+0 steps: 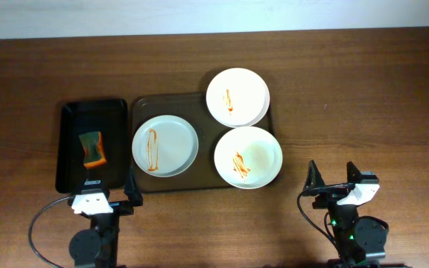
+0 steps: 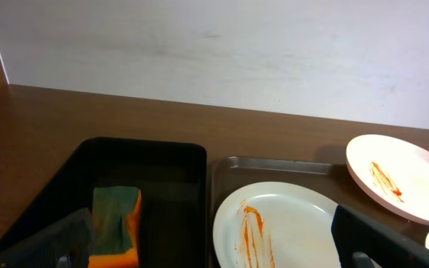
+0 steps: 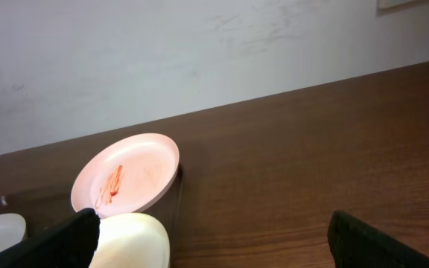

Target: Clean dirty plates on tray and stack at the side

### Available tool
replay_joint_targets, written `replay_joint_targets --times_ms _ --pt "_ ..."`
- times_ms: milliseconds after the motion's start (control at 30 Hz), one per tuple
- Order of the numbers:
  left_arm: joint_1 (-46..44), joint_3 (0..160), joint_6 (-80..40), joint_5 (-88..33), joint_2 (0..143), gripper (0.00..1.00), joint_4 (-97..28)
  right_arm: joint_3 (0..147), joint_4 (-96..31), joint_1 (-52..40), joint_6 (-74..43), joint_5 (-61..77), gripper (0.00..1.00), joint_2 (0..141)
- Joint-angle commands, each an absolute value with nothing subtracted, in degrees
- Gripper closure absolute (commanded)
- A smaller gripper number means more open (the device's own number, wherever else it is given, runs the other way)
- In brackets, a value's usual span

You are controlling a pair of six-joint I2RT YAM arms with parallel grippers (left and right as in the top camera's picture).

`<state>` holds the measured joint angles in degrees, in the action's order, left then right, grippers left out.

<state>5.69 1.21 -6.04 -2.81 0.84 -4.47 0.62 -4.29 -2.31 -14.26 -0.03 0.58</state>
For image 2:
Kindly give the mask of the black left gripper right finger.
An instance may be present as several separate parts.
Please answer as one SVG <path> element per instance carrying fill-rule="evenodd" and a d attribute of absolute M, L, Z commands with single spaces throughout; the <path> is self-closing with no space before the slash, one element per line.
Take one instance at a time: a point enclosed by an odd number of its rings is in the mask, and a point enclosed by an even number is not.
<path fill-rule="evenodd" d="M 338 205 L 331 234 L 342 268 L 429 268 L 429 249 L 347 205 Z"/>

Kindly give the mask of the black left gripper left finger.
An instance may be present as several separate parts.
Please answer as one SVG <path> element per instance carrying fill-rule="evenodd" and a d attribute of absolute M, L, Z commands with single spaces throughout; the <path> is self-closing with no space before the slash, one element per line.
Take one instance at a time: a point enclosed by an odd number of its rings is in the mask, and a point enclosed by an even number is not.
<path fill-rule="evenodd" d="M 81 208 L 0 252 L 0 268 L 87 268 L 95 227 Z"/>

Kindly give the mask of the orange green scrub sponge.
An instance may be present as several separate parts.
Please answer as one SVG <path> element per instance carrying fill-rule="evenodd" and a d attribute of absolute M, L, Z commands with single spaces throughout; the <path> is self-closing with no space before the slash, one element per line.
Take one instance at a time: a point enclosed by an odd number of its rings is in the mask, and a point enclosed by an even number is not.
<path fill-rule="evenodd" d="M 136 268 L 142 193 L 137 187 L 95 188 L 92 196 L 94 246 L 89 268 Z"/>

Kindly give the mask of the pink plate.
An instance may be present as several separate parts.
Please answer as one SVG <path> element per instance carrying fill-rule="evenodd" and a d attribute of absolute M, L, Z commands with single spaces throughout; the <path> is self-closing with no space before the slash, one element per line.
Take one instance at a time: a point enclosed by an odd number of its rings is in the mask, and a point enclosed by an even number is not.
<path fill-rule="evenodd" d="M 360 135 L 346 146 L 357 185 L 387 210 L 429 225 L 429 151 L 385 135 Z"/>

